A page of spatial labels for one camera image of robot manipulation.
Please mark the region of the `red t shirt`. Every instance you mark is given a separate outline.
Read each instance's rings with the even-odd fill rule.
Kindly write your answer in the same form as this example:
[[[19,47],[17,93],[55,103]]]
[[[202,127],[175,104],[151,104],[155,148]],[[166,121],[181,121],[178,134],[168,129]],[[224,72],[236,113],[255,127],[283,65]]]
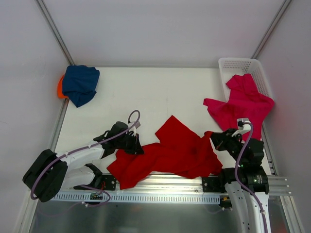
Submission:
[[[121,189],[134,187],[151,172],[173,173],[188,179],[218,175],[223,167],[206,131],[203,137],[171,116],[155,133],[158,143],[142,147],[142,155],[118,150],[107,170],[119,181]]]

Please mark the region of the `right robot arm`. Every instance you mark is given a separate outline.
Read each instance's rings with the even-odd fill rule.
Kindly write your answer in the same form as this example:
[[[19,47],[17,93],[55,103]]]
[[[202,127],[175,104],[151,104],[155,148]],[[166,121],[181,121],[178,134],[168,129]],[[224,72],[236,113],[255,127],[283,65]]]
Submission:
[[[241,132],[229,129],[212,133],[211,141],[218,151],[227,151],[236,161],[223,168],[215,190],[227,192],[240,233],[271,232],[268,200],[268,176],[262,167],[264,142],[255,138],[242,141]]]

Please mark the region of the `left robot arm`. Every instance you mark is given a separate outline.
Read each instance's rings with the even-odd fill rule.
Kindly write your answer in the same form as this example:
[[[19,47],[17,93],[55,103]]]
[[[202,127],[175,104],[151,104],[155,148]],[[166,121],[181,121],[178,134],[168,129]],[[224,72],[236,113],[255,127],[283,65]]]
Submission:
[[[22,178],[31,191],[31,199],[47,202],[69,188],[99,189],[104,173],[96,162],[118,150],[130,155],[144,153],[137,133],[139,126],[138,121],[117,121],[110,130],[81,148],[60,153],[51,149],[42,151]]]

